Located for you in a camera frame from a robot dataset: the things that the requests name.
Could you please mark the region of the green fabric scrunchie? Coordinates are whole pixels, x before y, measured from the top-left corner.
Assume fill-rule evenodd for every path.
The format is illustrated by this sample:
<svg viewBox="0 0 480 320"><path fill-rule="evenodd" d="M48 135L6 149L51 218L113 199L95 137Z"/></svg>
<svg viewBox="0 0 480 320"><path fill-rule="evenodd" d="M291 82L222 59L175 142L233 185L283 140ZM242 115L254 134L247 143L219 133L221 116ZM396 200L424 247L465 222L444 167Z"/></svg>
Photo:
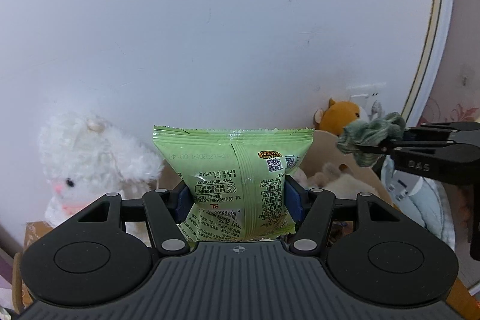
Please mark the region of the green fabric scrunchie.
<svg viewBox="0 0 480 320"><path fill-rule="evenodd" d="M401 139L406 122L396 112L389 113L371 122L361 119L349 123L338 138L337 149L343 154L352 154L360 167L372 166L381 156L377 147L383 140Z"/></svg>

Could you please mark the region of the white phone stand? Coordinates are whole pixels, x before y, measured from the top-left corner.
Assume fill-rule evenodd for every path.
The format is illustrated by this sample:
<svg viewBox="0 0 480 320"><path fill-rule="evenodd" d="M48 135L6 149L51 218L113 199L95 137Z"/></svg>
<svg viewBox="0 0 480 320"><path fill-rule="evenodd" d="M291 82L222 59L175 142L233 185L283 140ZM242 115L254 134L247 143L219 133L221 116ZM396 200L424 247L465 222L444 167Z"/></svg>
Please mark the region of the white phone stand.
<svg viewBox="0 0 480 320"><path fill-rule="evenodd" d="M391 199L394 202L402 202L420 191L424 179L396 170L393 160L387 157L382 167L382 182Z"/></svg>

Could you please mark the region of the green snack bag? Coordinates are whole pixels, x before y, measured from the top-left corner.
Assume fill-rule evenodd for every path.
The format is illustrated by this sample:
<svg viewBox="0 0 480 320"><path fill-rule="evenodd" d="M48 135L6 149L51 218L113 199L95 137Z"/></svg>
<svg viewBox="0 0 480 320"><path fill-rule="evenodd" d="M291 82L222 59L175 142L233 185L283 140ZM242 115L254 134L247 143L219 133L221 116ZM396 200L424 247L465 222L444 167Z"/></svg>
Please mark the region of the green snack bag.
<svg viewBox="0 0 480 320"><path fill-rule="evenodd" d="M155 126L153 143L193 196L179 227L187 241L258 241L295 231L286 176L299 168L314 132Z"/></svg>

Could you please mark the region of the white fluffy rabbit plush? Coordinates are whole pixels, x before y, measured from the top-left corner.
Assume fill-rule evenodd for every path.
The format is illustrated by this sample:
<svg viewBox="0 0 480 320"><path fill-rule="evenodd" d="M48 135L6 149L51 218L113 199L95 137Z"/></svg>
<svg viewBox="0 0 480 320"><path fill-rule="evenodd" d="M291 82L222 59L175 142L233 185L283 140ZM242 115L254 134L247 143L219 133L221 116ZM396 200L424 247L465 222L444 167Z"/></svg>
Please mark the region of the white fluffy rabbit plush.
<svg viewBox="0 0 480 320"><path fill-rule="evenodd" d="M39 156L52 198L45 212L51 227L107 193L140 199L164 168L163 158L137 138L97 116L51 117L41 128Z"/></svg>

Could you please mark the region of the orange white hamster plush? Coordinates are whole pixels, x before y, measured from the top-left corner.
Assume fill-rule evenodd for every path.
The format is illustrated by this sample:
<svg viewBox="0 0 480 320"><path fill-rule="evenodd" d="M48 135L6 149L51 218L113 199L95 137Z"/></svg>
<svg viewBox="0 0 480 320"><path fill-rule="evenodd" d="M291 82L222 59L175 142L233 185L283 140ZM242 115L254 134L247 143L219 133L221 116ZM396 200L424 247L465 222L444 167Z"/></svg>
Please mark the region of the orange white hamster plush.
<svg viewBox="0 0 480 320"><path fill-rule="evenodd" d="M352 101L335 101L332 98L329 99L325 110L319 109L313 116L316 130L329 132L335 136L341 136L343 128L357 120L369 121L363 108Z"/></svg>

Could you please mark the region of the white door frame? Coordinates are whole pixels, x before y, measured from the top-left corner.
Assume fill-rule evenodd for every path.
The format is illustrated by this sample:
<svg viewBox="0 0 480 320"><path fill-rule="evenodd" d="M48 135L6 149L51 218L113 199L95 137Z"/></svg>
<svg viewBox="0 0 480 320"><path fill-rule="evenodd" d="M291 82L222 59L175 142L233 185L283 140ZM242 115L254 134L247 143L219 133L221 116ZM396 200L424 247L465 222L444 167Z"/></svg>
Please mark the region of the white door frame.
<svg viewBox="0 0 480 320"><path fill-rule="evenodd" d="M418 123L434 86L448 38L453 3L454 0L432 0L420 62L402 111L408 126Z"/></svg>

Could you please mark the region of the beige plastic storage bin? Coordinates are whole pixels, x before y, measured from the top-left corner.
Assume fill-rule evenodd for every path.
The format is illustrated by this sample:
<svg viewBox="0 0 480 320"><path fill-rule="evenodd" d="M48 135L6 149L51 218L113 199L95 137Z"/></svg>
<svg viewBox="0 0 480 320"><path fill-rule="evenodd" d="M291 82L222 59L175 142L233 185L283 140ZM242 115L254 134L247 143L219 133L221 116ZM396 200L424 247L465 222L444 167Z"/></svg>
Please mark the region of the beige plastic storage bin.
<svg viewBox="0 0 480 320"><path fill-rule="evenodd" d="M325 163L332 163L341 171L348 170L356 179L374 187L383 201L388 202L390 200L385 188L370 169L359 167L352 157L346 156L338 150L338 138L336 136L329 132L315 130L313 132L312 144L299 165L299 168L305 172L307 177L321 171Z"/></svg>

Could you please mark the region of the white wall socket switch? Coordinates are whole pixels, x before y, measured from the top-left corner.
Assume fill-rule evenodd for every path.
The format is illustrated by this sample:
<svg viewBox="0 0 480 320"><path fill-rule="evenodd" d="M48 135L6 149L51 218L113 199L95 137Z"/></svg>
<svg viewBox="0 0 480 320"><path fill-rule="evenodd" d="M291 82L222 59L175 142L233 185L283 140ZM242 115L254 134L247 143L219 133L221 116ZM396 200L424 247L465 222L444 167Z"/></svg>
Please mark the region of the white wall socket switch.
<svg viewBox="0 0 480 320"><path fill-rule="evenodd" d="M385 86L385 83L350 86L346 88L346 93L349 101L354 102L367 113L370 113L374 104L381 102Z"/></svg>

